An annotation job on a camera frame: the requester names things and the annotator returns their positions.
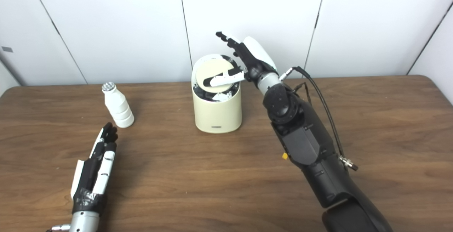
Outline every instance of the cable connector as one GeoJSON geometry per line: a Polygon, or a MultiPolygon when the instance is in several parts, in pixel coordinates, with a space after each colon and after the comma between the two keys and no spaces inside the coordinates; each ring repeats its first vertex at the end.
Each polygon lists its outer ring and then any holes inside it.
{"type": "Polygon", "coordinates": [[[350,159],[347,159],[345,157],[342,157],[342,156],[338,156],[338,159],[346,165],[346,167],[350,168],[350,169],[353,169],[354,171],[357,171],[359,169],[358,166],[356,166],[350,159]]]}
{"type": "Polygon", "coordinates": [[[279,78],[280,81],[283,81],[284,79],[286,79],[286,77],[288,77],[288,75],[291,74],[291,72],[293,71],[294,69],[291,67],[290,69],[288,69],[288,71],[286,71],[284,74],[281,75],[281,77],[279,78]]]}
{"type": "Polygon", "coordinates": [[[54,231],[68,231],[71,229],[71,224],[61,224],[61,225],[55,225],[53,226],[52,228],[50,228],[49,230],[47,230],[47,232],[54,232],[54,231]]]}

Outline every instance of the cream-colored container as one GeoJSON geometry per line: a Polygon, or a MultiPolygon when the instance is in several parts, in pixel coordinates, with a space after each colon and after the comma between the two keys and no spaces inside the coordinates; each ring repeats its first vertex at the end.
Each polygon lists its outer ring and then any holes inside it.
{"type": "Polygon", "coordinates": [[[203,81],[233,68],[228,56],[213,54],[199,59],[192,70],[195,124],[203,132],[220,134],[242,123],[241,83],[206,87],[203,81]]]}

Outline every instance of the white wall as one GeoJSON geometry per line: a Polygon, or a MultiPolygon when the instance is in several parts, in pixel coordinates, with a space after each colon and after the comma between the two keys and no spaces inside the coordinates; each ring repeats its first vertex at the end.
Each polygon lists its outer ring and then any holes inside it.
{"type": "Polygon", "coordinates": [[[217,31],[227,31],[240,40],[254,37],[280,73],[304,66],[320,2],[183,0],[192,63],[212,53],[233,57],[234,50],[215,36],[217,31]]]}
{"type": "Polygon", "coordinates": [[[445,16],[409,74],[431,78],[453,103],[453,10],[445,16]]]}
{"type": "Polygon", "coordinates": [[[187,81],[181,0],[42,0],[88,83],[187,81]]]}
{"type": "Polygon", "coordinates": [[[322,0],[313,77],[406,74],[453,0],[322,0]]]}
{"type": "Polygon", "coordinates": [[[406,74],[452,1],[42,0],[60,36],[39,0],[0,0],[13,49],[0,57],[24,85],[184,81],[201,56],[231,56],[215,37],[226,30],[256,38],[280,72],[406,74]]]}
{"type": "Polygon", "coordinates": [[[18,82],[0,61],[0,97],[7,89],[16,86],[19,86],[18,82]]]}
{"type": "Polygon", "coordinates": [[[39,0],[0,0],[0,46],[24,85],[86,83],[39,0]]]}

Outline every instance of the wooden table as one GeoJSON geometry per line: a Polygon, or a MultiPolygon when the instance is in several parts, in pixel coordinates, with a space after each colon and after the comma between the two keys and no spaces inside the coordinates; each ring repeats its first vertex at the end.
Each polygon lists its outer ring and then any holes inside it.
{"type": "MultiPolygon", "coordinates": [[[[351,176],[393,229],[453,231],[453,107],[431,80],[316,81],[346,156],[360,166],[351,176]]],[[[136,121],[118,130],[100,231],[325,231],[323,209],[281,158],[253,84],[243,85],[242,126],[223,135],[195,127],[189,83],[119,89],[136,121]]],[[[311,96],[327,125],[312,88],[311,96]]],[[[0,98],[2,232],[71,221],[76,160],[111,120],[103,99],[100,85],[17,87],[0,98]]]]}

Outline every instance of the black cable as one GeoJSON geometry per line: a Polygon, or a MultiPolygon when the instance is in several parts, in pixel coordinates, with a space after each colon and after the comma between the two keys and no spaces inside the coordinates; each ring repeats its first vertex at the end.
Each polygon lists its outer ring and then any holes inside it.
{"type": "Polygon", "coordinates": [[[335,137],[335,141],[337,142],[337,146],[338,146],[338,152],[340,153],[341,156],[344,157],[343,147],[341,146],[340,138],[338,137],[337,128],[335,127],[335,123],[333,122],[332,115],[330,114],[329,108],[327,107],[326,100],[325,100],[324,97],[322,96],[321,91],[320,91],[319,88],[317,87],[317,85],[316,85],[316,83],[314,82],[314,80],[311,78],[310,74],[308,74],[307,71],[305,71],[304,69],[302,69],[302,67],[297,66],[297,67],[293,67],[293,69],[294,69],[295,71],[300,72],[304,77],[306,77],[306,78],[310,81],[310,83],[313,85],[314,89],[316,90],[316,93],[317,93],[317,95],[319,96],[319,98],[320,98],[320,100],[321,100],[321,103],[322,103],[322,105],[324,106],[324,109],[326,110],[327,117],[329,118],[330,125],[332,126],[333,135],[334,135],[334,137],[335,137]]]}
{"type": "Polygon", "coordinates": [[[308,100],[308,102],[309,102],[310,104],[312,104],[312,103],[311,103],[311,98],[310,98],[309,87],[307,86],[307,83],[306,83],[306,82],[297,85],[297,86],[294,88],[293,91],[296,93],[296,92],[299,90],[299,88],[301,88],[302,86],[305,86],[305,94],[307,95],[307,100],[308,100]]]}

